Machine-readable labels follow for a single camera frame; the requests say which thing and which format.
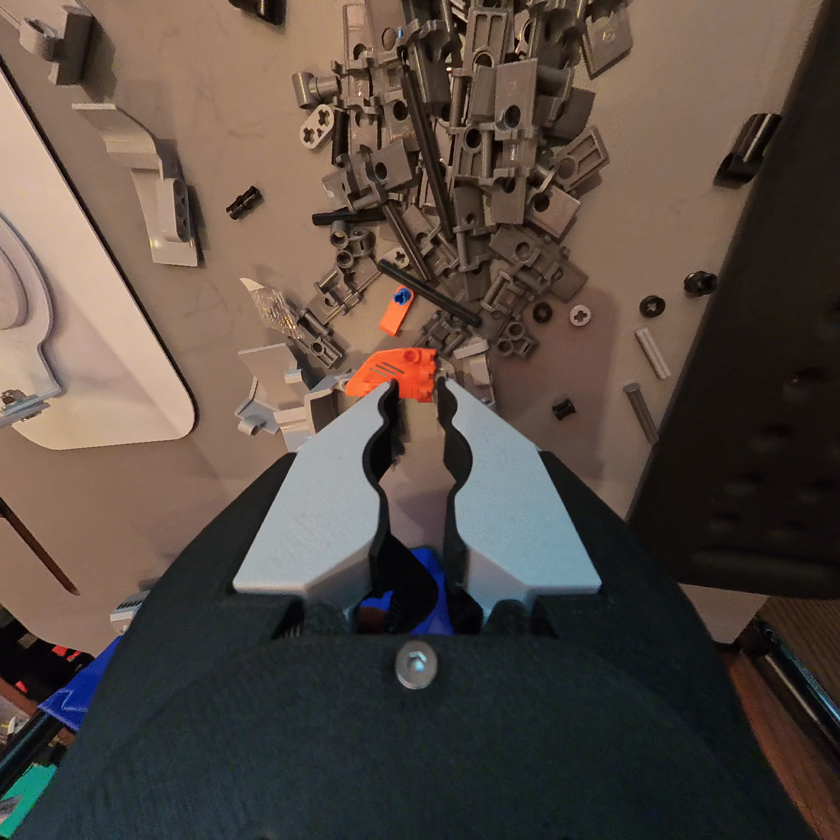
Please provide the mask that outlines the dark grey holed connector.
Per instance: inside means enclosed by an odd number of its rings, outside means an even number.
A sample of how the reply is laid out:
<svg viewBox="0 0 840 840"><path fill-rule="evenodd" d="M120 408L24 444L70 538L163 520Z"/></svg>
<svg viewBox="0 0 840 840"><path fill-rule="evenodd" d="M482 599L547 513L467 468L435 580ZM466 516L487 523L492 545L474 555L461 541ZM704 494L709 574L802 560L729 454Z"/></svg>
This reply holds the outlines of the dark grey holed connector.
<svg viewBox="0 0 840 840"><path fill-rule="evenodd" d="M295 341L326 370L332 370L344 358L344 350L328 329L309 309L297 315Z"/></svg>

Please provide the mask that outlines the pile of grey clip plates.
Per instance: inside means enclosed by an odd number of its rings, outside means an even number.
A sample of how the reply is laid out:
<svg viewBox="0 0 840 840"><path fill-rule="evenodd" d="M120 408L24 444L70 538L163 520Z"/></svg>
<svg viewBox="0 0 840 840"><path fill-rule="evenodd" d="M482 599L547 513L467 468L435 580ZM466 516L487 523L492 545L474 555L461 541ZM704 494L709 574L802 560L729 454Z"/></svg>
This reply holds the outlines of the pile of grey clip plates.
<svg viewBox="0 0 840 840"><path fill-rule="evenodd" d="M334 265L386 259L477 313L472 328L435 308L417 345L452 355L485 335L502 356L537 345L523 322L551 317L587 275L563 240L579 195L609 164L591 121L594 79L634 47L629 2L350 2L330 72L291 78L308 117L300 140L332 144L322 179L331 211L382 207L386 221L333 224ZM443 163L455 241L441 232L406 106L415 74Z"/></svg>

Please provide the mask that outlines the pale curved panel with pins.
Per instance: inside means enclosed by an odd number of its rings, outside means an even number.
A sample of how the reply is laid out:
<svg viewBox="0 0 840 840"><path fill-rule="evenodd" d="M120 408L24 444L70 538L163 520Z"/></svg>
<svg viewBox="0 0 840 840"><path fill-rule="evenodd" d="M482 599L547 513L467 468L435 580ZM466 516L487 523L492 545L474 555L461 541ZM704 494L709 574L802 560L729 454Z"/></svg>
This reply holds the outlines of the pale curved panel with pins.
<svg viewBox="0 0 840 840"><path fill-rule="evenodd" d="M76 1L19 2L19 44L49 64L49 81L57 87L81 83L94 16Z"/></svg>

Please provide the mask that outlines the black dimpled foam pad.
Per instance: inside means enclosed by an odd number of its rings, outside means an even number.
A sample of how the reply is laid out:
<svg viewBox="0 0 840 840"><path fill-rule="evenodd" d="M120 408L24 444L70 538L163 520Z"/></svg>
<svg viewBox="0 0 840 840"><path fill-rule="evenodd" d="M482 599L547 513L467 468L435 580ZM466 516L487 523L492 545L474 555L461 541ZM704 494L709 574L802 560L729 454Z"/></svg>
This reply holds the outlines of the black dimpled foam pad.
<svg viewBox="0 0 840 840"><path fill-rule="evenodd" d="M838 104L825 2L633 504L684 584L838 598Z"/></svg>

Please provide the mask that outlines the grey plate with clips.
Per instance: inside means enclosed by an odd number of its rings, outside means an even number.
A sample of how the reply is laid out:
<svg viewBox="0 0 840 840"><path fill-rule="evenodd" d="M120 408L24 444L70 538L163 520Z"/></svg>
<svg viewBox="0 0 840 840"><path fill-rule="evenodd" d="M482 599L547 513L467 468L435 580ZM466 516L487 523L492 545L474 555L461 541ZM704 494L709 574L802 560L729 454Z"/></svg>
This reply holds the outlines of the grey plate with clips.
<svg viewBox="0 0 840 840"><path fill-rule="evenodd" d="M314 285L307 310L322 325L328 326L338 316L355 308L379 275L371 257L360 258L347 270L336 264L327 276Z"/></svg>

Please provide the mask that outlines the pale grey angled panel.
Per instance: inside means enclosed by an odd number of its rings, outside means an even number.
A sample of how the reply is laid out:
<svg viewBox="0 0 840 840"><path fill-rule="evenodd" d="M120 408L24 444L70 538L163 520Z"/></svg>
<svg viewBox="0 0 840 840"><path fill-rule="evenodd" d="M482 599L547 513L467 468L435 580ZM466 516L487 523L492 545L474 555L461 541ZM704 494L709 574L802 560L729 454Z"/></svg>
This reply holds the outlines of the pale grey angled panel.
<svg viewBox="0 0 840 840"><path fill-rule="evenodd" d="M75 102L71 107L98 131L115 164L129 171L153 262L196 268L189 195L173 147L113 103Z"/></svg>

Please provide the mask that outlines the orange panel piece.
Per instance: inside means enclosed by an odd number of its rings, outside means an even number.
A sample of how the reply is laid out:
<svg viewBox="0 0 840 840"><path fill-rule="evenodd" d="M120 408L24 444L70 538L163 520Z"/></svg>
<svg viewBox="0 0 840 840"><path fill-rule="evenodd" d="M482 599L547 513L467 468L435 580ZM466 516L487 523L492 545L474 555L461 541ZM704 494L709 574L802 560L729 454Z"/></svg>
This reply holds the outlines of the orange panel piece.
<svg viewBox="0 0 840 840"><path fill-rule="evenodd" d="M379 385L396 382L400 398L430 403L437 375L437 356L436 350L422 348L378 351L351 375L344 393L361 398Z"/></svg>

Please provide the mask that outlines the black long axle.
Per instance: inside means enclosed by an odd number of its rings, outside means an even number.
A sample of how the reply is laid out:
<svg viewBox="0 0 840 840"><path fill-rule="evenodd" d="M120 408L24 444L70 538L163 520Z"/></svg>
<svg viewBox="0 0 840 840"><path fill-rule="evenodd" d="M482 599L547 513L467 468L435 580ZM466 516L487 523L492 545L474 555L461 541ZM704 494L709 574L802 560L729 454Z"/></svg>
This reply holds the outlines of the black long axle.
<svg viewBox="0 0 840 840"><path fill-rule="evenodd" d="M444 239L452 244L455 241L453 210L448 197L443 163L432 124L417 86L415 74L408 64L402 66L401 83L416 141L423 158L428 184L432 190L441 232Z"/></svg>
<svg viewBox="0 0 840 840"><path fill-rule="evenodd" d="M482 326L480 315L460 306L452 298L430 287L427 283L411 275L398 265L386 259L378 259L375 261L375 264L381 273L394 279L399 285L414 292L417 296L433 303L437 309L447 312L452 317L472 328L477 329Z"/></svg>

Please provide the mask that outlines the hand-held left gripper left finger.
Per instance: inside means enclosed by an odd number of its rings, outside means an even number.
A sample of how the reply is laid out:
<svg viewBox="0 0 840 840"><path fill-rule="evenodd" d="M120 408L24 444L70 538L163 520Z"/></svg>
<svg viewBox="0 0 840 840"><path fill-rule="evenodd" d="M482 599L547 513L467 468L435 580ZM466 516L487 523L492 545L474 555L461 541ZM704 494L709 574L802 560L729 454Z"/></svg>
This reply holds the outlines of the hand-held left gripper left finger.
<svg viewBox="0 0 840 840"><path fill-rule="evenodd" d="M294 455L233 579L239 595L291 595L352 610L373 586L371 550L387 530L372 446L388 439L386 381L316 433Z"/></svg>

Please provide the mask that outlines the pale grey holed connector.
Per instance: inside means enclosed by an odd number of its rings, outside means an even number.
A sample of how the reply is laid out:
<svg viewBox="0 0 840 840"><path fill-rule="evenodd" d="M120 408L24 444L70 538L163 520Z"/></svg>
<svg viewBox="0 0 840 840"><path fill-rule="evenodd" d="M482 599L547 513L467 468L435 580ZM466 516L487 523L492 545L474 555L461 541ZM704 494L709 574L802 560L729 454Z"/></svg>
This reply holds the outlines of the pale grey holed connector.
<svg viewBox="0 0 840 840"><path fill-rule="evenodd" d="M458 383L490 410L496 410L488 353L490 345L486 339L473 336L453 352Z"/></svg>

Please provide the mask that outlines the grey axle rod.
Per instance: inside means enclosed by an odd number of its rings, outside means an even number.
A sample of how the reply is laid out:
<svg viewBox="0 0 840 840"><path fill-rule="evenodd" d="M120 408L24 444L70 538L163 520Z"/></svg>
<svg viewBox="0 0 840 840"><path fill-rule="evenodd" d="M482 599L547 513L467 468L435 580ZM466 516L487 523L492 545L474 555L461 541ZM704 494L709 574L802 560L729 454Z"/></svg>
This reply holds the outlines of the grey axle rod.
<svg viewBox="0 0 840 840"><path fill-rule="evenodd" d="M646 440L652 446L656 446L659 441L658 426L648 408L641 385L636 382L628 383L624 386L623 392L633 408Z"/></svg>

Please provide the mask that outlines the white rounded tray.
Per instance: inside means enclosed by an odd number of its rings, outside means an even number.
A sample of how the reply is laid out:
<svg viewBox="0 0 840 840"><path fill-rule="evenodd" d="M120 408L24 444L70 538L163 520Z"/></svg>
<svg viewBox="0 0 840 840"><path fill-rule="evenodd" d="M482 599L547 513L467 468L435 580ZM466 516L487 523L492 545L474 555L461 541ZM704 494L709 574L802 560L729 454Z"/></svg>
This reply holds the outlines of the white rounded tray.
<svg viewBox="0 0 840 840"><path fill-rule="evenodd" d="M1 163L1 217L47 276L56 325L46 353L66 388L11 428L52 450L188 435L196 413L182 378L5 71Z"/></svg>

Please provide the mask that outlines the pale blue book stand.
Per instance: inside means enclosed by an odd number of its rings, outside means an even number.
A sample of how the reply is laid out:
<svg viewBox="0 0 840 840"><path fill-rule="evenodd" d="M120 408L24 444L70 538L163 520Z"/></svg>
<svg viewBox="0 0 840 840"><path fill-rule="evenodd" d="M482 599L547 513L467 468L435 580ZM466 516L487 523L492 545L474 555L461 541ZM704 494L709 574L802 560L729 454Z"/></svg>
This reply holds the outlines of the pale blue book stand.
<svg viewBox="0 0 840 840"><path fill-rule="evenodd" d="M47 276L1 218L1 428L42 414L66 388L47 358L56 316Z"/></svg>

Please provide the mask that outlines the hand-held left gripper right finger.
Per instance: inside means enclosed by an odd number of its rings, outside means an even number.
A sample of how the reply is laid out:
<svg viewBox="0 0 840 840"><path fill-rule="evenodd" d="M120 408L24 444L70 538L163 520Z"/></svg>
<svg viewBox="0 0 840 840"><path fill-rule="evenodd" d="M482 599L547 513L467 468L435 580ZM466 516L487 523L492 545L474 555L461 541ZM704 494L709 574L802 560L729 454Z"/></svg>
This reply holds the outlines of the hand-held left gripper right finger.
<svg viewBox="0 0 840 840"><path fill-rule="evenodd" d="M437 380L444 465L454 480L444 528L450 583L489 617L541 596L594 595L602 578L543 451L456 381Z"/></svg>

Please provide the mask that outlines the pale grey short rod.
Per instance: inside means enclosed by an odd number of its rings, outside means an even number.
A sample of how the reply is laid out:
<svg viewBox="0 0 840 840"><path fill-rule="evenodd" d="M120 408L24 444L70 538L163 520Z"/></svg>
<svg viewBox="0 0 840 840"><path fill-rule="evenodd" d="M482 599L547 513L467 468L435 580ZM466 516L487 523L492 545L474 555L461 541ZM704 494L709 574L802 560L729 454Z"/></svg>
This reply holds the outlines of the pale grey short rod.
<svg viewBox="0 0 840 840"><path fill-rule="evenodd" d="M637 329L634 335L657 378L660 381L669 379L672 375L671 370L650 330L648 328Z"/></svg>

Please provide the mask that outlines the black chair post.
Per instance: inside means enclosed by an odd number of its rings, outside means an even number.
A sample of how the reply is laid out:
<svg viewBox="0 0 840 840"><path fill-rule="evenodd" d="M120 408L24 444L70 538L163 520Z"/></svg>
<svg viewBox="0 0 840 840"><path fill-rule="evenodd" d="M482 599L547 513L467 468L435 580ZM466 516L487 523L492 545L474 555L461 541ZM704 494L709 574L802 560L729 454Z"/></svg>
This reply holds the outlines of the black chair post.
<svg viewBox="0 0 840 840"><path fill-rule="evenodd" d="M742 631L738 645L826 759L839 767L839 706L782 638L759 617Z"/></svg>

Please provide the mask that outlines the clear plastic bit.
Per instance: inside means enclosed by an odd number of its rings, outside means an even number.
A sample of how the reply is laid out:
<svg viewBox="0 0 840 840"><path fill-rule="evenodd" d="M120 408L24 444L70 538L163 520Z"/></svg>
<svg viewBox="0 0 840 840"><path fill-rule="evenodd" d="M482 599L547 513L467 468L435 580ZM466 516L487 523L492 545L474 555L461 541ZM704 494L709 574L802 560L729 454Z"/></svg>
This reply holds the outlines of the clear plastic bit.
<svg viewBox="0 0 840 840"><path fill-rule="evenodd" d="M299 342L305 340L300 324L301 316L281 292L246 277L241 277L239 281L251 296L265 326Z"/></svg>

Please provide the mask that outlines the blue plastic bin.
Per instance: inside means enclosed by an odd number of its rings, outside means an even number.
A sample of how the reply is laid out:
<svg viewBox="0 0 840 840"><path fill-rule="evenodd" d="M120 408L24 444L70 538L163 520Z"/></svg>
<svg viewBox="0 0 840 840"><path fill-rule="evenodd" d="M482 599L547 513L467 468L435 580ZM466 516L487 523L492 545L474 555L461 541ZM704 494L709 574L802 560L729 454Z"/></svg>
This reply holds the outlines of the blue plastic bin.
<svg viewBox="0 0 840 840"><path fill-rule="evenodd" d="M448 617L445 575L439 561L426 547L411 549L411 554L424 571L421 585L401 584L381 596L364 598L358 604L356 613L360 634L395 634L402 629L407 617L417 617L418 621L411 623L406 630L411 635L454 635L455 630ZM121 635L115 637L69 683L39 702L37 709L58 720L68 730L78 732L122 639Z"/></svg>

